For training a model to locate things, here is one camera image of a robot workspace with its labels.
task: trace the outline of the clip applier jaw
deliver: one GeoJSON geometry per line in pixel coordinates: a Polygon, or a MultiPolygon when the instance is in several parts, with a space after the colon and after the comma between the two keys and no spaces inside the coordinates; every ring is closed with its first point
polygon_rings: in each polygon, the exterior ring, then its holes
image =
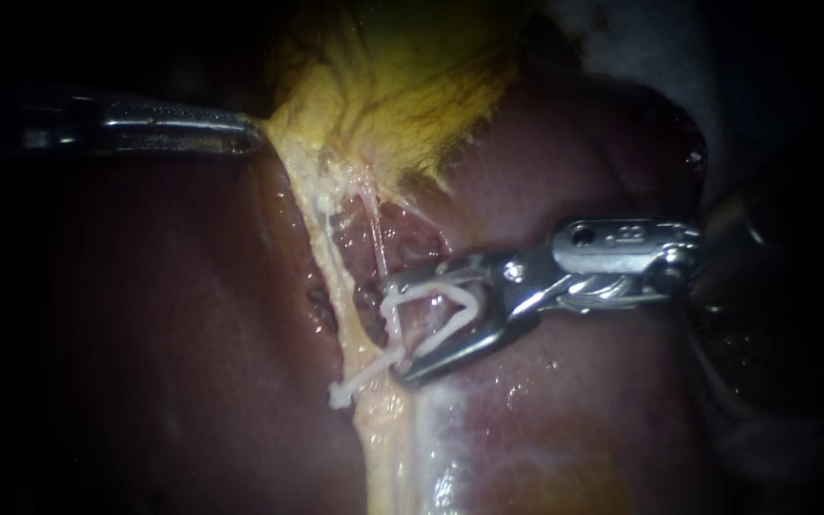
{"type": "Polygon", "coordinates": [[[427,284],[487,288],[481,315],[430,352],[393,368],[400,384],[415,387],[518,340],[549,309],[587,313],[663,302],[681,293],[697,267],[697,230],[650,218],[573,219],[546,242],[400,272],[384,297],[427,284]]]}

